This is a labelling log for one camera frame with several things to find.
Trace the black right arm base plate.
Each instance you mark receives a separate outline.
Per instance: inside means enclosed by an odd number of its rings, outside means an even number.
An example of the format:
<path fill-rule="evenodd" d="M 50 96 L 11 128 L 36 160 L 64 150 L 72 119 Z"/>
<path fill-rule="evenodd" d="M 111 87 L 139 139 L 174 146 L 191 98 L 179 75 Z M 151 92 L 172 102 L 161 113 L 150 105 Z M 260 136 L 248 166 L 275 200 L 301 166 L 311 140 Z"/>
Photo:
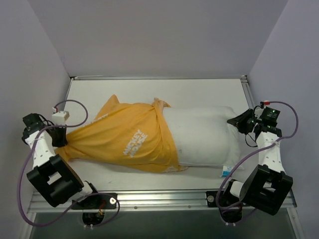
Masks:
<path fill-rule="evenodd" d="M 206 191 L 206 202 L 207 202 L 207 206 L 209 208 L 217 208 L 217 204 L 216 204 L 216 198 L 217 198 L 217 190 L 215 191 Z M 230 193 L 224 193 L 223 191 L 221 192 L 220 196 L 219 196 L 219 205 L 222 208 L 226 208 L 229 207 L 232 204 L 235 204 L 239 201 L 239 199 L 233 195 L 231 195 Z"/>

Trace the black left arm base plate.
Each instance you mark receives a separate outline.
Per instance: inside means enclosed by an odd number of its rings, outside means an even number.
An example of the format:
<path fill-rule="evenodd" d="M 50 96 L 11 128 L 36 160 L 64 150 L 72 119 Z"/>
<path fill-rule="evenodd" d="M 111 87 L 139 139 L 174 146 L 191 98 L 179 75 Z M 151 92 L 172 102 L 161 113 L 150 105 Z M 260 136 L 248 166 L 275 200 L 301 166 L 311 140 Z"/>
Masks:
<path fill-rule="evenodd" d="M 73 210 L 103 210 L 115 209 L 117 206 L 117 193 L 97 194 L 88 196 L 74 204 L 71 209 Z"/>

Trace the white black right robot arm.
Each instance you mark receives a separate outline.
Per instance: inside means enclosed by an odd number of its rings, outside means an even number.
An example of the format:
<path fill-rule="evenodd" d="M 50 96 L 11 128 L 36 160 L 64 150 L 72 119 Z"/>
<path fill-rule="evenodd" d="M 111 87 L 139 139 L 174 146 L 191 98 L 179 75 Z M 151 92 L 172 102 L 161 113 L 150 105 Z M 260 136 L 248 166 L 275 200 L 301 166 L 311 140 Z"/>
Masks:
<path fill-rule="evenodd" d="M 280 111 L 269 104 L 260 102 L 227 121 L 244 135 L 254 133 L 258 148 L 249 156 L 257 154 L 259 162 L 245 182 L 231 179 L 222 184 L 224 191 L 219 195 L 226 209 L 240 202 L 275 215 L 292 188 L 293 179 L 286 174 L 281 160 L 280 142 L 285 136 L 277 127 Z"/>

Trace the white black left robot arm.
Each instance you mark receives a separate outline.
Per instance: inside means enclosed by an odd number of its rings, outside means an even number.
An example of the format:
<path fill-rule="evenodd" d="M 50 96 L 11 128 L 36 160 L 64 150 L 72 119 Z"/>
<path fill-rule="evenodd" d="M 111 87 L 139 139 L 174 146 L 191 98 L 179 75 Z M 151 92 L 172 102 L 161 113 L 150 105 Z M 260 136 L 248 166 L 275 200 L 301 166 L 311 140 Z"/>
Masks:
<path fill-rule="evenodd" d="M 26 176 L 33 187 L 53 207 L 80 198 L 89 209 L 100 205 L 101 197 L 89 182 L 83 182 L 54 149 L 67 145 L 66 128 L 47 125 L 37 113 L 23 117 L 22 140 L 32 150 L 32 170 Z"/>

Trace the white pillow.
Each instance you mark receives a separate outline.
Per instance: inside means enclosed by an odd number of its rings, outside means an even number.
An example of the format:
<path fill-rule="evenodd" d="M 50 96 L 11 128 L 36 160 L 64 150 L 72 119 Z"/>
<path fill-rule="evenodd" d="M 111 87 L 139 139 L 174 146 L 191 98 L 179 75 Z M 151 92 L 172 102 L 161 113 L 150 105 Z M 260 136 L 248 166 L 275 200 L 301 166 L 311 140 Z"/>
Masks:
<path fill-rule="evenodd" d="M 163 116 L 174 140 L 178 163 L 186 167 L 233 167 L 241 157 L 236 117 L 227 106 L 165 108 Z"/>

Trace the orange pillowcase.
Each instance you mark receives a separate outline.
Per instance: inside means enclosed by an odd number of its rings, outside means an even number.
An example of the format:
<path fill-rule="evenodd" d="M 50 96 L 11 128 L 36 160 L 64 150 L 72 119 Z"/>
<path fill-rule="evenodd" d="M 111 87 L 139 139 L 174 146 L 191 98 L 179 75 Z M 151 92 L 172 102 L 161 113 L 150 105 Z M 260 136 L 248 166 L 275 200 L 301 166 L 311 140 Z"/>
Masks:
<path fill-rule="evenodd" d="M 95 119 L 68 133 L 67 145 L 55 152 L 65 161 L 96 160 L 151 173 L 184 171 L 163 116 L 166 108 L 170 105 L 158 98 L 128 104 L 112 95 Z"/>

